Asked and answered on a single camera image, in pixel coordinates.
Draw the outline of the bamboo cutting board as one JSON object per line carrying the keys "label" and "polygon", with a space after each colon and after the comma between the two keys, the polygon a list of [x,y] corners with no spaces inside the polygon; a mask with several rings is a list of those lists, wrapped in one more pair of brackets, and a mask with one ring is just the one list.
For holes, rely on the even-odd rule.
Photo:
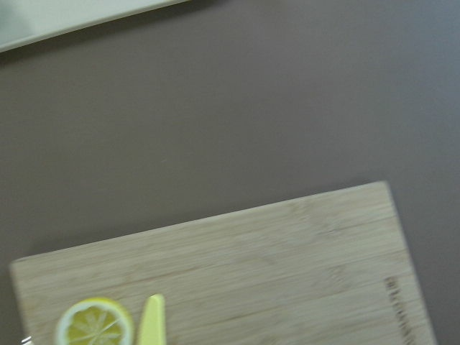
{"label": "bamboo cutting board", "polygon": [[18,259],[25,332],[52,344],[91,297],[134,320],[165,296],[169,344],[434,344],[388,185],[369,183]]}

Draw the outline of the yellow plastic knife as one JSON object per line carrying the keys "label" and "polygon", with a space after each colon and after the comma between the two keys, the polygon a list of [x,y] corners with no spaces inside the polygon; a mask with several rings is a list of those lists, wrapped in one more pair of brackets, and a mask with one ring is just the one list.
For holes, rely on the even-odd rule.
{"label": "yellow plastic knife", "polygon": [[140,345],[166,345],[165,299],[155,294],[146,300],[140,320],[137,343]]}

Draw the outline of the single lemon slice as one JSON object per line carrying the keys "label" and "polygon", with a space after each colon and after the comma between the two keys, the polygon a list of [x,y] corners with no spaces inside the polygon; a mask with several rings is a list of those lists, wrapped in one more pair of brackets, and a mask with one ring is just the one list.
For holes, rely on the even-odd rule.
{"label": "single lemon slice", "polygon": [[77,302],[59,318],[55,344],[133,344],[134,322],[126,308],[108,298]]}

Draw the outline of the cream rabbit tray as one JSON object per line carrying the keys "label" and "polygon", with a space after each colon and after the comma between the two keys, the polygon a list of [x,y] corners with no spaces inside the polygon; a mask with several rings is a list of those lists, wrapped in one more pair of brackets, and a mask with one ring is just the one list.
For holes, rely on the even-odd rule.
{"label": "cream rabbit tray", "polygon": [[177,3],[169,0],[2,1],[1,51]]}

